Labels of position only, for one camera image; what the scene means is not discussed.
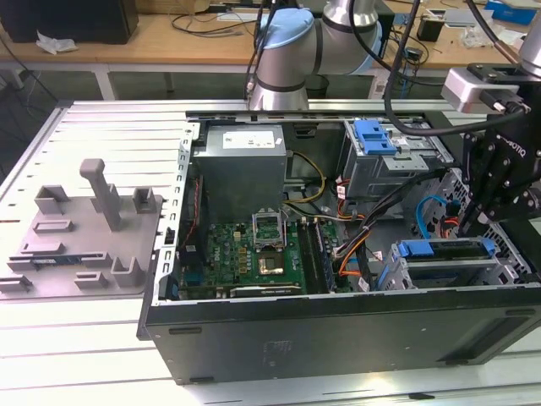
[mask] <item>blue latch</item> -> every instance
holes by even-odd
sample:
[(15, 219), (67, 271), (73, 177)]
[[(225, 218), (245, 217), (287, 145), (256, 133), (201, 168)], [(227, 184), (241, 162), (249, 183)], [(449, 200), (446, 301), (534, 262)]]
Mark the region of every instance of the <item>blue latch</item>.
[(481, 243), (490, 256), (496, 255), (496, 244), (491, 239), (481, 239)]
[(396, 155), (396, 147), (378, 120), (356, 120), (355, 133), (366, 155)]
[(408, 256), (430, 256), (434, 255), (430, 242), (426, 239), (413, 239), (402, 241), (398, 245), (398, 251), (402, 257)]

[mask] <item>table leg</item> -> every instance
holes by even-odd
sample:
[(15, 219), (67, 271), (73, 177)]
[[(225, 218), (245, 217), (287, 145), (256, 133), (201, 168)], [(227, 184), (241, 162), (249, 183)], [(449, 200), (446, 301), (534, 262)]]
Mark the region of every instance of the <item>table leg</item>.
[(25, 87), (25, 84), (20, 79), (19, 73), (16, 70), (2, 70), (0, 73), (2, 74), (2, 77), (14, 87), (14, 89), (20, 90)]
[(100, 86), (101, 96), (103, 97), (103, 100), (117, 100), (117, 92), (112, 85), (109, 72), (107, 72), (106, 70), (100, 70), (95, 71), (94, 75), (96, 76), (98, 86)]
[(172, 73), (171, 72), (164, 73), (163, 78), (166, 81), (167, 93), (173, 93), (175, 91), (175, 82), (173, 81)]
[(387, 69), (377, 69), (370, 85), (369, 99), (381, 99), (385, 93), (389, 71)]

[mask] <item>white plastic bag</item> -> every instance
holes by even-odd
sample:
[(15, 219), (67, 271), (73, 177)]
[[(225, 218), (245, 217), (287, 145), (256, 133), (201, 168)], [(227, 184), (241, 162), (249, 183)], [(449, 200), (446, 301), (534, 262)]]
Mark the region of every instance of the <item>white plastic bag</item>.
[[(492, 31), (498, 36), (503, 30), (502, 25), (496, 24), (493, 20), (487, 21)], [(460, 39), (466, 48), (492, 47), (492, 41), (486, 36), (480, 25), (466, 27)]]

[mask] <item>motherboard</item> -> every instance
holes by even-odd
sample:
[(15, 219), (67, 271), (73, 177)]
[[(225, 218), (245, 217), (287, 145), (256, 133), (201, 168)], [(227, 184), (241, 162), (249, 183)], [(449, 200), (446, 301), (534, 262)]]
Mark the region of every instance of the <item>motherboard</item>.
[(206, 261), (181, 268), (179, 291), (190, 299), (329, 293), (336, 289), (331, 253), (337, 245), (332, 222), (272, 215), (211, 224)]

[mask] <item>chip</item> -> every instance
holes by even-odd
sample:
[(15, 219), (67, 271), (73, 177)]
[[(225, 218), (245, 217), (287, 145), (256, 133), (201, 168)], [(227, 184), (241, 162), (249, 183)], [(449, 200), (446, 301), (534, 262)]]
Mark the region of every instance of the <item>chip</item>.
[(257, 261), (260, 275), (284, 274), (284, 257), (282, 252), (260, 252)]

